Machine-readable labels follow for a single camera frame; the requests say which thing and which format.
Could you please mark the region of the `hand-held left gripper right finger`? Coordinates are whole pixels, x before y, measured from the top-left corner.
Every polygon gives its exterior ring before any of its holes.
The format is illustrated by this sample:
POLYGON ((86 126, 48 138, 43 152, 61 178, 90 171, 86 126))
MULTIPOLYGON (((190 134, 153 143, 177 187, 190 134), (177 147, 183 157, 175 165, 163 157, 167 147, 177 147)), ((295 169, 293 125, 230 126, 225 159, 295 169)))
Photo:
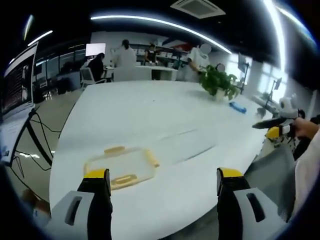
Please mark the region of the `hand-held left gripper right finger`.
POLYGON ((220 240, 272 240, 292 216, 290 173, 251 166, 217 169, 220 240))

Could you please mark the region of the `person's right hand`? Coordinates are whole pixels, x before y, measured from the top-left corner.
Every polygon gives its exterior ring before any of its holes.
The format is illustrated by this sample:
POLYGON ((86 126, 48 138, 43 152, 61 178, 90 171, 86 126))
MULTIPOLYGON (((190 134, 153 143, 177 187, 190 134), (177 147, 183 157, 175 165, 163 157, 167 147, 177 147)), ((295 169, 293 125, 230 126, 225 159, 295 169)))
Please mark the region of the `person's right hand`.
POLYGON ((306 137, 310 140, 313 139, 320 128, 319 125, 300 117, 293 121, 293 126, 297 137, 306 137))

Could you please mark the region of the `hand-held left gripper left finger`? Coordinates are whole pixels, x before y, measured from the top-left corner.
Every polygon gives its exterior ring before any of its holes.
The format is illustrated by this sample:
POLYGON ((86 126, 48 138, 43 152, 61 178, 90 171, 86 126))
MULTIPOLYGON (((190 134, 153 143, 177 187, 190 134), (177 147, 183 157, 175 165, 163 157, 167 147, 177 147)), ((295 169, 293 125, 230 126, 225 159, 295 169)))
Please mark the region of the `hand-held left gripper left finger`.
POLYGON ((91 170, 52 208, 45 229, 53 240, 111 240, 112 212, 110 171, 91 170))

